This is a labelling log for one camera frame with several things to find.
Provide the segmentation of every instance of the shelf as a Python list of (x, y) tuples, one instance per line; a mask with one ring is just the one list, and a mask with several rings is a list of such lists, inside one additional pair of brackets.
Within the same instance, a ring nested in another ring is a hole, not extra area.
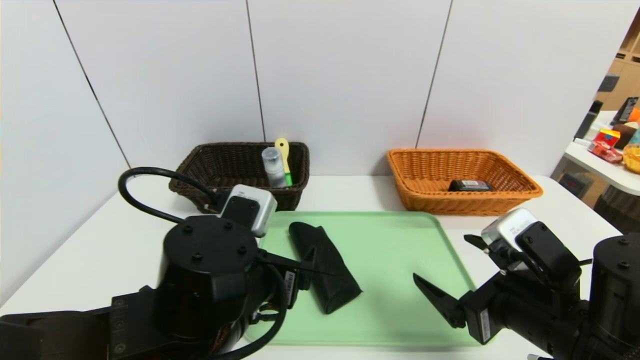
[(638, 34), (640, 33), (640, 9), (636, 13), (634, 21), (631, 23), (627, 34), (625, 35), (622, 44), (620, 45), (621, 51), (640, 53), (640, 44), (638, 44)]

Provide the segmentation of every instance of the screw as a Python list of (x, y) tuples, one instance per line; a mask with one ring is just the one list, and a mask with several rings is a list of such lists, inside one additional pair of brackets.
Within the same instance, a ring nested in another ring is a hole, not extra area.
[(126, 348), (126, 345), (118, 344), (113, 348), (113, 352), (116, 354), (122, 354)]

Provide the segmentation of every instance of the orange object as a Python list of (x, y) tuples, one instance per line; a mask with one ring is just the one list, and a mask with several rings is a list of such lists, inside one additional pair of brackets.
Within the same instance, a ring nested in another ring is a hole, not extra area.
[(629, 122), (631, 121), (640, 122), (640, 109), (634, 108), (633, 111), (631, 111), (631, 115), (629, 115)]
[(613, 145), (620, 140), (620, 132), (610, 129), (600, 129), (600, 132), (596, 135), (593, 142), (604, 146), (607, 149), (612, 149)]
[[(443, 215), (501, 215), (542, 195), (542, 188), (503, 155), (476, 149), (394, 149), (387, 153), (407, 210)], [(452, 180), (490, 183), (493, 192), (450, 192)]]
[(640, 143), (625, 146), (622, 159), (627, 169), (640, 174)]

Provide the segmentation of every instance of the bottle cap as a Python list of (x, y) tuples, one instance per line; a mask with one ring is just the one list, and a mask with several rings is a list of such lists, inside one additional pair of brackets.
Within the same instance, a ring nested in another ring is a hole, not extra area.
[(282, 154), (275, 147), (268, 147), (262, 151), (262, 162), (264, 163), (264, 171), (270, 174), (284, 171)]

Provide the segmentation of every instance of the yellow brush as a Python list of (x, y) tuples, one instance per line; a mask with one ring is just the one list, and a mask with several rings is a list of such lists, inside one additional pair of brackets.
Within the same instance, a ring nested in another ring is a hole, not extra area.
[(293, 179), (291, 179), (291, 171), (289, 170), (289, 142), (285, 138), (279, 138), (276, 140), (276, 148), (280, 149), (282, 153), (282, 162), (284, 162), (284, 177), (287, 180), (287, 186), (293, 185)]

